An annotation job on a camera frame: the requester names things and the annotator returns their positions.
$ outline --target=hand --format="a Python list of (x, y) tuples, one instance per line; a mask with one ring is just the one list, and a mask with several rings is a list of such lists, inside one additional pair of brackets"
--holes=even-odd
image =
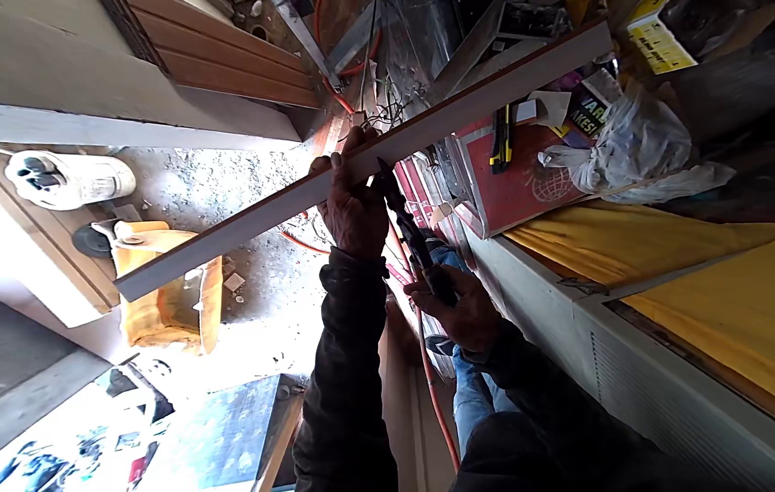
[(500, 313), (491, 303), (488, 292), (474, 276), (448, 265), (439, 265), (451, 277), (458, 304), (448, 307), (430, 293), (423, 280), (403, 287), (415, 305), (442, 324), (448, 338), (470, 352), (486, 352), (497, 341)]
[[(377, 137), (375, 128), (359, 126), (348, 132), (343, 151)], [(338, 152), (311, 162), (309, 174), (332, 167), (332, 189), (327, 201), (317, 206), (336, 246), (351, 256), (371, 260), (382, 255), (388, 237), (388, 209), (384, 197), (366, 183), (353, 184), (351, 169)]]

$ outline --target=white plastic bag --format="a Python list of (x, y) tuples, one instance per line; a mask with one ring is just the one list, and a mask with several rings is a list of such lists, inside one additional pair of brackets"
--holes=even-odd
[[(633, 79), (606, 112), (597, 145), (590, 150), (552, 145), (540, 152), (546, 167), (566, 167), (577, 188), (599, 194), (680, 169), (691, 155), (691, 136), (666, 106)], [(650, 184), (603, 196), (615, 203), (659, 203), (727, 183), (735, 171), (699, 164)]]

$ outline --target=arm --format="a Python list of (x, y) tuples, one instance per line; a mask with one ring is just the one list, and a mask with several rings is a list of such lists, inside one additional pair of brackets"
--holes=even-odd
[(382, 420), (378, 343), (385, 324), (381, 261), (333, 249), (321, 270), (324, 333), (294, 444), (296, 490), (396, 490)]
[(440, 321), (463, 349), (463, 358), (490, 374), (530, 418), (537, 438), (564, 475), (585, 482), (602, 480), (637, 449), (621, 424), (500, 316), (476, 277), (442, 268), (459, 294), (454, 308), (433, 297), (424, 283), (407, 285), (406, 292)]
[[(345, 150), (374, 137), (374, 130), (364, 134), (352, 128)], [(375, 190), (350, 186), (338, 154), (315, 159), (311, 170), (330, 165), (330, 197), (317, 208), (338, 248), (321, 269), (327, 291), (321, 306), (324, 332), (294, 443), (296, 490), (393, 492), (397, 471), (382, 420), (378, 355), (386, 318), (382, 249), (388, 211)]]
[(512, 402), (530, 417), (536, 434), (567, 476), (600, 482), (640, 449), (639, 439), (534, 344), (512, 322), (498, 322), (493, 346), (462, 352), (490, 374)]

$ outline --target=yellow box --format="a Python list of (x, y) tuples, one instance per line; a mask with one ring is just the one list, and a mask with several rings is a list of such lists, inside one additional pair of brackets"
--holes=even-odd
[(644, 0), (637, 6), (627, 32), (654, 73), (693, 67), (699, 62), (676, 39), (659, 17), (670, 0)]
[(642, 0), (627, 24), (628, 35), (643, 52), (654, 73), (693, 67), (740, 49), (751, 43), (775, 20), (775, 2), (746, 12), (719, 47), (704, 55), (701, 60), (696, 60), (661, 19), (669, 3), (670, 0)]

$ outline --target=jeans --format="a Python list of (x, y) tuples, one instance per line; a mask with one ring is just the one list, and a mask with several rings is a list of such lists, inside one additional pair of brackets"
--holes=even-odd
[[(447, 264), (471, 274), (466, 263), (450, 246), (440, 246), (430, 252), (433, 263)], [(460, 347), (454, 347), (451, 357), (458, 377), (458, 390), (454, 394), (454, 422), (458, 426), (461, 459), (466, 454), (466, 443), (473, 429), (486, 417), (497, 411), (520, 411), (488, 374), (482, 374), (460, 356)]]

